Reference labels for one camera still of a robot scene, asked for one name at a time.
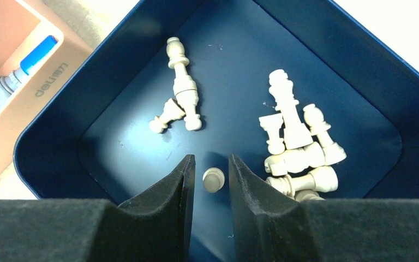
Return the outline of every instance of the blue bottle cap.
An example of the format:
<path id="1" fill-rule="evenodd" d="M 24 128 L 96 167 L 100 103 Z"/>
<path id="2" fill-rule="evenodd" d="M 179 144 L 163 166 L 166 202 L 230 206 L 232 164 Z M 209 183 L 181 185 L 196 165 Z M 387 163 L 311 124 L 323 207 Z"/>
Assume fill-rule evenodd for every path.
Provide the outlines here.
<path id="1" fill-rule="evenodd" d="M 29 53 L 21 62 L 20 68 L 29 75 L 31 68 L 37 64 L 50 50 L 57 44 L 57 39 L 53 36 L 46 37 L 31 53 Z"/>

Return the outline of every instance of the scratch mark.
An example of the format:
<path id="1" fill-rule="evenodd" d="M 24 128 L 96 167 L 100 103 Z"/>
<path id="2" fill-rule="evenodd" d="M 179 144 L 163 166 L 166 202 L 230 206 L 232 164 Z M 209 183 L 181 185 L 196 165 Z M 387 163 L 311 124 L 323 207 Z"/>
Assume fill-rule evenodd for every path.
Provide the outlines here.
<path id="1" fill-rule="evenodd" d="M 208 45 L 208 46 L 214 47 L 214 48 L 219 49 L 219 50 L 223 49 L 223 45 Z"/>
<path id="2" fill-rule="evenodd" d="M 118 144 L 121 146 L 121 148 L 124 148 L 124 144 L 123 143 L 121 143 L 121 141 L 120 140 L 116 140 L 117 142 L 118 142 Z"/>
<path id="3" fill-rule="evenodd" d="M 275 106 L 268 105 L 266 102 L 262 102 L 263 105 L 267 106 L 268 108 L 276 108 Z"/>

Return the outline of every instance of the foam pad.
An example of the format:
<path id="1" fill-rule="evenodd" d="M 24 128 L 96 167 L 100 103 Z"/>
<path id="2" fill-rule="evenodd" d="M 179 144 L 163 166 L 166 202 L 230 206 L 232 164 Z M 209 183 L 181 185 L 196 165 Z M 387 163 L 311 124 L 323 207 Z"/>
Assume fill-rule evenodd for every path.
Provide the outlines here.
<path id="1" fill-rule="evenodd" d="M 298 203 L 236 156 L 229 187 L 238 261 L 419 261 L 419 200 Z"/>
<path id="2" fill-rule="evenodd" d="M 0 261 L 184 261 L 194 156 L 116 207 L 108 200 L 0 200 Z"/>

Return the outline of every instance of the chess rook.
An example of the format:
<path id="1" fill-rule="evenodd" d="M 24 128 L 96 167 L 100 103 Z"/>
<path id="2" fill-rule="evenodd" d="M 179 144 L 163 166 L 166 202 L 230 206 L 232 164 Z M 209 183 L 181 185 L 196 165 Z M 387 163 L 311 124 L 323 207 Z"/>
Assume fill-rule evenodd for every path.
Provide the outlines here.
<path id="1" fill-rule="evenodd" d="M 305 200 L 325 200 L 319 196 L 316 191 L 313 190 L 301 190 L 296 193 L 295 200 L 298 202 L 305 201 Z"/>
<path id="2" fill-rule="evenodd" d="M 168 67 L 176 72 L 172 89 L 178 104 L 185 111 L 185 128 L 189 131 L 198 130 L 201 128 L 200 115 L 196 113 L 198 92 L 195 81 L 185 68 L 189 59 L 185 56 L 185 49 L 179 38 L 171 37 L 167 40 L 166 53 L 169 57 Z"/>
<path id="3" fill-rule="evenodd" d="M 307 105 L 303 108 L 304 120 L 310 128 L 311 135 L 316 135 L 319 140 L 320 146 L 324 151 L 325 164 L 332 165 L 343 161 L 346 158 L 344 149 L 334 142 L 328 130 L 332 127 L 325 122 L 324 114 L 318 109 L 315 104 Z"/>
<path id="4" fill-rule="evenodd" d="M 293 95 L 293 82 L 288 75 L 278 69 L 269 75 L 269 93 L 276 100 L 277 111 L 283 116 L 285 122 L 284 142 L 286 149 L 296 149 L 307 146 L 313 142 L 310 132 L 304 123 L 301 123 L 296 106 L 299 104 Z"/>
<path id="5" fill-rule="evenodd" d="M 159 134 L 168 127 L 168 123 L 174 120 L 179 120 L 185 115 L 185 112 L 177 105 L 177 102 L 170 98 L 163 108 L 163 113 L 151 120 L 148 126 L 150 130 Z"/>
<path id="6" fill-rule="evenodd" d="M 337 174 L 331 166 L 320 166 L 301 177 L 268 177 L 266 183 L 291 198 L 295 196 L 295 192 L 305 189 L 326 193 L 338 188 Z"/>
<path id="7" fill-rule="evenodd" d="M 280 128 L 283 124 L 281 114 L 270 116 L 262 116 L 259 118 L 260 126 L 267 132 L 269 139 L 267 140 L 267 150 L 270 154 L 281 154 L 285 151 L 283 139 L 280 138 Z"/>
<path id="8" fill-rule="evenodd" d="M 266 172 L 272 173 L 272 176 L 299 173 L 308 167 L 317 168 L 323 165 L 325 165 L 324 152 L 317 142 L 304 148 L 286 150 L 282 154 L 270 156 L 264 161 Z"/>

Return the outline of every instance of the chess piece base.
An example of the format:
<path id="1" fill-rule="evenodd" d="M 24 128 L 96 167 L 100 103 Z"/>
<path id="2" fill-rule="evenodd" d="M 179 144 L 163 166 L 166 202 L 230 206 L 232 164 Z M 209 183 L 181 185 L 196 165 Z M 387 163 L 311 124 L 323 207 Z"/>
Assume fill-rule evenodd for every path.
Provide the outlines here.
<path id="1" fill-rule="evenodd" d="M 308 174 L 314 178 L 314 187 L 310 189 L 324 193 L 338 189 L 337 173 L 331 166 L 320 166 L 311 170 Z"/>
<path id="2" fill-rule="evenodd" d="M 325 200 L 319 196 L 316 191 L 313 190 L 301 190 L 296 192 L 295 200 L 298 202 L 305 201 L 305 200 Z"/>
<path id="3" fill-rule="evenodd" d="M 343 161 L 347 155 L 344 149 L 334 142 L 332 145 L 322 149 L 325 155 L 325 165 L 332 165 Z"/>
<path id="4" fill-rule="evenodd" d="M 269 139 L 267 141 L 267 150 L 270 154 L 282 154 L 285 152 L 285 145 L 283 144 L 283 139 Z"/>
<path id="5" fill-rule="evenodd" d="M 220 190 L 224 182 L 224 173 L 219 168 L 210 168 L 203 174 L 203 187 L 210 193 Z"/>
<path id="6" fill-rule="evenodd" d="M 282 194 L 293 198 L 295 195 L 295 190 L 291 188 L 290 183 L 291 177 L 286 175 L 285 177 L 268 177 L 266 179 L 266 183 L 268 183 L 271 187 L 275 188 L 277 191 L 281 192 Z"/>
<path id="7" fill-rule="evenodd" d="M 185 128 L 189 131 L 196 131 L 201 128 L 200 115 L 189 115 L 184 117 Z"/>
<path id="8" fill-rule="evenodd" d="M 150 127 L 152 132 L 160 134 L 167 128 L 167 124 L 163 124 L 158 117 L 155 117 L 154 120 L 150 121 L 148 127 Z"/>
<path id="9" fill-rule="evenodd" d="M 313 142 L 312 144 L 305 146 L 304 150 L 308 154 L 308 163 L 310 167 L 318 168 L 325 165 L 324 151 L 319 143 Z"/>

